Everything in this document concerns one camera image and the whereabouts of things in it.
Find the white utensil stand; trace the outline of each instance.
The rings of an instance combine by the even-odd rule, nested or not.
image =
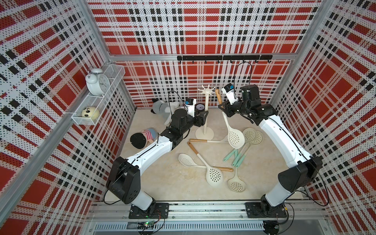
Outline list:
[[[210,87],[210,85],[208,85],[208,88],[205,88],[204,86],[202,86],[202,88],[203,88],[202,90],[197,89],[197,90],[202,92],[201,94],[205,95],[205,111],[208,111],[208,109],[209,109],[209,95],[214,94],[214,89],[215,89],[215,88],[210,89],[209,87]],[[195,136],[196,136],[197,139],[206,139],[206,140],[212,140],[213,139],[214,131],[210,127],[207,127],[208,117],[206,118],[205,125],[196,130]]]

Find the clock face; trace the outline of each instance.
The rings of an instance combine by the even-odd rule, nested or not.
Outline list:
[[[205,106],[203,104],[197,104],[196,105],[196,109],[198,109],[198,110],[204,110]]]
[[[98,82],[102,92],[106,93],[106,91],[110,88],[110,81],[108,80],[107,76],[104,74],[100,74],[98,76]]]

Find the white wire shelf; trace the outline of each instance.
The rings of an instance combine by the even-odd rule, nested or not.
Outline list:
[[[108,80],[110,81],[110,87],[103,96],[94,96],[91,93],[89,93],[85,97],[83,102],[75,110],[72,116],[72,119],[78,125],[95,126],[98,123],[108,105],[108,102],[111,99],[111,96],[114,94],[116,87],[119,85],[119,82],[122,80],[125,74],[124,66],[122,65],[105,65],[103,66],[102,70],[104,71],[104,74],[108,77]],[[95,111],[99,111],[100,115],[96,119],[81,116],[82,110],[89,106],[96,107]]]

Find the perforated wall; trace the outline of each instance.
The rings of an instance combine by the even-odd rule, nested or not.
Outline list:
[[[87,0],[112,55],[294,53],[321,0]]]
[[[336,0],[277,105],[328,186],[339,234],[375,234],[376,1]],[[326,202],[317,177],[309,190]]]
[[[190,97],[197,98],[197,102],[205,102],[205,97],[198,95],[197,88],[209,84],[211,88],[219,89],[228,83],[235,84],[240,96],[240,87],[248,85],[251,71],[248,63],[239,65],[241,62],[141,61],[117,64],[125,66],[124,81],[135,105],[148,107],[153,105],[152,98],[167,101],[170,90],[177,91],[183,100]],[[251,61],[253,71],[250,82],[258,85],[263,102],[270,100],[289,63],[289,60],[272,60],[270,63]],[[170,94],[170,101],[178,100],[175,93]],[[218,105],[215,95],[209,97],[209,105]]]
[[[75,1],[0,2],[0,193],[101,66]]]
[[[97,126],[73,125],[0,230],[0,234],[80,234],[105,192],[133,115],[117,88]]]

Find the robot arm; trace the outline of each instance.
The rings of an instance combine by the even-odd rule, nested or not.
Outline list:
[[[260,126],[281,152],[289,169],[278,174],[278,183],[261,197],[261,209],[272,214],[298,188],[310,183],[322,167],[320,158],[312,158],[283,125],[277,111],[270,104],[261,104],[256,85],[241,87],[242,98],[234,99],[234,87],[226,85],[222,91],[228,100],[218,107],[228,116],[240,114]]]
[[[106,188],[125,204],[131,203],[148,215],[154,212],[155,200],[141,190],[141,175],[163,154],[173,150],[192,126],[205,124],[208,111],[195,115],[196,99],[186,98],[185,104],[188,111],[175,110],[171,124],[154,143],[127,159],[115,159],[112,165]]]

